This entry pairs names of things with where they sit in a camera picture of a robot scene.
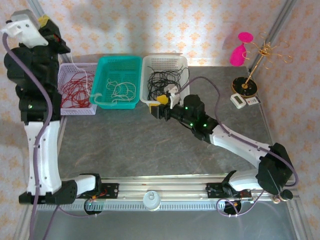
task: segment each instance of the red string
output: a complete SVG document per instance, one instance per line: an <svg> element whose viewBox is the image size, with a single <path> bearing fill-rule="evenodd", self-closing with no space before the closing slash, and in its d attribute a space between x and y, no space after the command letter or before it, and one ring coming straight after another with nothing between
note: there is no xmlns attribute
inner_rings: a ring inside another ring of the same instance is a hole
<svg viewBox="0 0 320 240"><path fill-rule="evenodd" d="M89 94L86 89L86 84L89 93L91 92L91 88L93 85L93 78L94 74L87 72L87 77L83 76L81 78L77 78L78 74L83 74L82 72L77 72L73 75L70 81L65 83L62 88L62 101L61 101L61 108L89 108L90 101L89 101Z"/></svg>

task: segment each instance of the wallpaper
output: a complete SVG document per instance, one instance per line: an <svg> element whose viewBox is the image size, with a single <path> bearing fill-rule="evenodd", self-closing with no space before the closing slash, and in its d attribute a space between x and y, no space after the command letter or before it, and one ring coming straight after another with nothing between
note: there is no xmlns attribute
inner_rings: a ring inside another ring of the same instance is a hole
<svg viewBox="0 0 320 240"><path fill-rule="evenodd" d="M285 0L264 0L263 9L261 0L39 2L74 56L176 52L190 66L226 66L238 33L268 32Z"/></svg>
<svg viewBox="0 0 320 240"><path fill-rule="evenodd" d="M0 4L0 28L11 14L28 8L26 0L10 0ZM8 40L11 48L18 45ZM23 207L18 197L26 190L29 177L28 140L20 120L19 99L15 84L8 80L4 66L4 47L0 46L0 239L11 240Z"/></svg>
<svg viewBox="0 0 320 240"><path fill-rule="evenodd" d="M320 234L320 1L300 0L282 28L280 51L294 57L255 76L272 139L282 143L300 177L298 190L314 239Z"/></svg>
<svg viewBox="0 0 320 240"><path fill-rule="evenodd" d="M29 8L26 0L3 2L5 4L0 4L1 26L14 11ZM92 55L97 54L176 52L187 57L190 66L228 66L232 50L240 44L238 33L251 32L256 37L255 42L261 43L258 33L270 30L284 2L264 0L261 8L261 0L40 0L45 13L60 27L62 37L74 56L87 56L84 59L89 61ZM315 26L319 22L315 22L316 0L313 0L313 7L306 3L302 7L305 10L302 13L295 11L292 21L295 25L303 26L299 30L290 25L291 30L285 31L286 37L291 38L290 51L296 61L286 66L285 71L281 65L281 69L260 72L260 76L267 76L264 81L258 80L258 83L262 89L266 89L263 96L265 100L276 91L274 99L285 96L279 107L276 101L266 101L264 107L269 111L268 116L272 116L269 118L270 126L276 138L294 143L289 152L302 176L301 192L316 193L316 188L310 186L314 182L320 184L319 173L314 170L319 168L320 162L314 153L317 141L319 144L319 139L315 139L316 133L319 136L319 114L313 113L320 107L315 92L316 88L319 92L319 76L314 76L320 74L315 72L315 61L319 65L320 56L319 51L310 50L307 43L310 47L312 44L313 48L316 47L313 39L319 41L319 35L315 32L319 29ZM301 22L302 19L309 21L308 26ZM303 41L304 35L312 37ZM305 44L303 50L307 54L295 53L295 49L300 49L302 44ZM18 43L9 39L9 45L13 48ZM18 196L26 189L29 163L28 141L20 120L19 101L14 90L15 84L6 77L4 55L5 50L0 47L0 239L12 239L22 211ZM302 67L299 61L308 63L310 71ZM279 81L276 82L279 86L268 89L268 81L275 83L273 77ZM289 84L292 84L289 87L292 91L285 93L285 86ZM291 98L298 100L288 103ZM291 118L293 123L282 120L280 128L280 115L284 119ZM319 211L319 200L319 197L312 195L306 198L305 206L317 206ZM316 216L314 212L309 217L314 230L319 229Z"/></svg>

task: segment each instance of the white string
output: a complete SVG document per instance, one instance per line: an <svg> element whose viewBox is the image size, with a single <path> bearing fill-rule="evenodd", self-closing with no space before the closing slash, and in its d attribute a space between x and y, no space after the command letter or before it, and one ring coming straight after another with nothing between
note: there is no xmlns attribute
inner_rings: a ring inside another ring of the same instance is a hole
<svg viewBox="0 0 320 240"><path fill-rule="evenodd" d="M132 85L134 90L130 90L128 85ZM121 91L123 90L122 89L122 86L124 86L126 88L126 93L125 94L119 94L121 93ZM101 93L96 93L94 95L92 95L92 97L94 97L94 102L96 104L99 104L99 105L104 105L104 106L114 106L115 104L114 103L117 103L118 101L125 101L125 102L130 102L131 100L135 99L136 98L136 92L137 92L137 88L136 86L131 83L131 82L121 82L121 83L118 83L117 81L112 81L110 78L107 79L107 84L106 84L106 89L108 90L112 90L112 87L114 87L113 89L113 92L111 94L111 97L112 98L115 98L112 100L111 103L107 103L107 102L100 102L100 101L97 101L97 98L98 97L102 97L102 94Z"/></svg>
<svg viewBox="0 0 320 240"><path fill-rule="evenodd" d="M86 89L86 92L88 93L88 96L90 97L90 92L89 92L89 90L88 90L88 75L87 75L87 72L86 72L86 70L84 70L83 68L79 68L79 67L77 67L76 65L75 65L75 63L74 63L74 60L73 60L73 58L72 58L72 54L71 54L71 52L70 52L70 57L71 57L71 62L72 62L72 64L73 64L73 66L75 66L78 70L80 70L80 71L84 71L84 74L85 74L85 89Z"/></svg>
<svg viewBox="0 0 320 240"><path fill-rule="evenodd" d="M136 97L136 86L133 83L131 83L131 82L118 83L117 81L111 81L110 78L108 78L107 82L108 83L106 85L106 88L108 90L110 90L110 86L114 87L114 90L113 90L113 93L112 93L111 97L112 98L120 98L120 99L113 99L112 103L117 102L117 101L128 101L128 102L130 102L131 100L135 99L135 97ZM126 93L119 95L119 93L121 93L121 91L122 91L122 85L126 87ZM132 85L133 88L134 88L134 91L130 90L128 88L128 85Z"/></svg>

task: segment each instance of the gold jewelry stand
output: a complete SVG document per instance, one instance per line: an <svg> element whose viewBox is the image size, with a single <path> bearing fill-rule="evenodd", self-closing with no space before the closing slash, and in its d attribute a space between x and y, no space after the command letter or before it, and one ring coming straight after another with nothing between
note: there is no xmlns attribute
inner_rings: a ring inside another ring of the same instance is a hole
<svg viewBox="0 0 320 240"><path fill-rule="evenodd" d="M266 68L268 70L272 69L275 66L274 62L272 62L270 60L271 56L278 56L287 64L290 64L290 63L292 63L294 61L294 58L292 56L273 53L273 50L275 48L277 48L277 47L280 47L280 45L282 45L282 43L285 44L285 46L283 46L284 49L289 48L290 45L289 45L288 42L280 41L280 43L278 45L271 47L271 43L270 42L266 43L266 38L267 38L267 33L266 32L260 32L259 36L262 39L264 39L262 47L258 47L258 45L256 43L250 42L250 44L253 44L258 49L258 51L255 52L254 54L260 54L261 55L259 60L258 60L258 62L253 67L249 77L237 77L235 80L233 80L232 85L231 85L233 92L240 94L244 98L253 97L258 91L258 86L252 80L252 76L253 76L253 74L256 71L258 65L260 64L260 62L263 60L264 57L266 57L267 63L264 63L263 66L264 66L264 68ZM245 51L242 54L242 56L245 59L249 60L250 58L248 58L246 56L247 56L247 54L250 54L250 53L251 53L250 51Z"/></svg>

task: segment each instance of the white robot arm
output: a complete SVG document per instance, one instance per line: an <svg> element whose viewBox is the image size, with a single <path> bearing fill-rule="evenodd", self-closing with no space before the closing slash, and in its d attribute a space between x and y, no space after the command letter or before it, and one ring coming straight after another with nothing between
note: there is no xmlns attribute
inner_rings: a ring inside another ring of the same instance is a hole
<svg viewBox="0 0 320 240"><path fill-rule="evenodd" d="M58 54L70 52L61 38L59 28L47 17L38 21L30 10L22 10L13 13L11 20L1 31L4 37L17 37L21 43L20 47L7 49L11 54L7 53L4 57L7 76L17 84L15 91L19 97L21 120L24 122L28 139L29 181L26 192L19 196L19 202L32 204L37 188L38 203L57 205L71 204L77 196L87 191L98 193L101 182L98 174L82 174L68 181L61 181L59 176L57 139L61 119L61 95L58 93ZM47 121L48 107L40 89L17 64L13 54L37 78L52 104L52 116L39 141L36 161L36 137Z"/></svg>
<svg viewBox="0 0 320 240"><path fill-rule="evenodd" d="M198 95L186 96L183 106L168 102L152 106L150 110L157 119L176 119L199 140L227 149L251 163L255 169L229 174L228 187L232 191L263 189L276 196L293 174L292 163L281 144L270 146L257 142L219 124L216 119L206 115L205 105ZM279 161L275 156L280 156L285 162Z"/></svg>

